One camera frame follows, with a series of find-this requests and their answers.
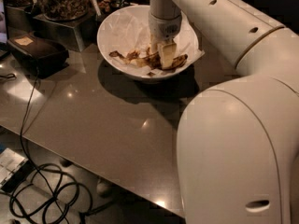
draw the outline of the wire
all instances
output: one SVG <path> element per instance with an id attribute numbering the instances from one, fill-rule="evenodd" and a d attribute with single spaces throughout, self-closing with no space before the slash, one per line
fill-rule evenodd
<path id="1" fill-rule="evenodd" d="M 28 119 L 28 116 L 30 113 L 29 112 L 30 105 L 31 105 L 34 91 L 36 89 L 36 85 L 38 83 L 38 76 L 39 76 L 39 70 L 37 67 L 36 79 L 34 81 L 34 85 L 31 90 L 30 97 L 29 97 L 29 100 L 26 105 L 25 114 L 22 119 L 20 136 L 19 136 L 22 151 L 24 152 L 24 154 L 27 157 L 30 164 L 33 166 L 34 170 L 30 174 L 28 174 L 23 179 L 22 182 L 20 182 L 17 185 L 17 187 L 12 191 L 11 194 L 3 192 L 3 191 L 0 191 L 0 194 L 7 195 L 10 198 L 9 199 L 9 210 L 12 213 L 12 215 L 14 215 L 15 217 L 25 218 L 32 224 L 40 224 L 40 223 L 36 223 L 33 220 L 33 216 L 42 212 L 42 215 L 41 215 L 42 223 L 47 224 L 47 213 L 49 212 L 49 208 L 53 204 L 55 204 L 58 207 L 58 209 L 60 210 L 61 214 L 57 217 L 57 219 L 55 221 L 48 223 L 48 224 L 58 224 L 58 223 L 61 223 L 63 220 L 65 220 L 69 224 L 69 221 L 66 218 L 68 211 L 69 211 L 70 207 L 73 206 L 76 203 L 76 201 L 78 200 L 79 195 L 80 195 L 80 190 L 85 189 L 87 191 L 88 197 L 89 197 L 89 206 L 85 212 L 78 212 L 81 224 L 85 224 L 85 217 L 95 215 L 101 211 L 104 211 L 105 209 L 109 208 L 112 204 L 114 204 L 118 200 L 118 198 L 93 209 L 93 196 L 92 196 L 91 192 L 89 191 L 89 189 L 85 185 L 83 185 L 82 183 L 79 183 L 75 177 L 73 177 L 71 174 L 69 174 L 67 172 L 64 172 L 61 169 L 61 167 L 56 164 L 46 163 L 46 164 L 37 166 L 35 164 L 35 162 L 32 160 L 32 158 L 29 154 L 29 151 L 25 148 L 24 143 L 23 143 L 23 131 L 24 131 L 24 126 L 25 126 L 26 120 Z M 15 77 L 14 74 L 6 75 L 6 78 L 14 78 L 14 77 Z M 45 173 L 59 175 L 59 179 L 54 188 L 52 188 L 50 186 L 48 179 L 44 175 Z M 19 200 L 19 196 L 22 196 L 24 191 L 26 191 L 27 189 L 34 186 L 34 182 L 38 175 L 40 175 L 43 178 L 43 180 L 46 182 L 51 195 L 45 202 L 43 202 L 41 205 L 39 205 L 35 210 L 32 210 L 32 208 L 25 208 L 21 204 L 21 201 Z M 67 177 L 67 179 L 70 179 L 71 181 L 66 184 L 63 184 L 64 177 Z M 59 202 L 58 197 L 61 192 L 63 192 L 65 189 L 67 189 L 69 187 L 75 187 L 76 190 L 75 190 L 74 196 L 72 197 L 72 199 L 69 202 L 63 203 L 63 207 L 61 207 L 61 205 L 58 204 L 58 202 Z"/>

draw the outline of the table surface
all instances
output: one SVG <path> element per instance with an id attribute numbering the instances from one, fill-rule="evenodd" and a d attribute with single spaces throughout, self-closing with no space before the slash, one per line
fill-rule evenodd
<path id="1" fill-rule="evenodd" d="M 204 57 L 152 85 L 114 70 L 95 44 L 70 50 L 68 67 L 39 80 L 24 137 L 184 217 L 176 157 L 180 115 L 200 91 L 236 76 L 200 40 Z M 0 75 L 9 72 L 17 78 L 0 81 L 0 126 L 20 133 L 35 78 L 11 55 L 0 62 Z"/>

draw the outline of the white device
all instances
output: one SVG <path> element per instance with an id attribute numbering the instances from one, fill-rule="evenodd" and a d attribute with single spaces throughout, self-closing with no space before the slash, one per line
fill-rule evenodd
<path id="1" fill-rule="evenodd" d="M 150 1 L 155 17 L 166 2 Z M 173 17 L 180 8 L 242 76 L 198 94 L 181 117 L 178 176 L 187 224 L 290 224 L 298 35 L 241 0 L 171 1 Z"/>
<path id="2" fill-rule="evenodd" d="M 150 0 L 149 28 L 157 41 L 173 39 L 181 21 L 180 9 L 172 0 Z"/>

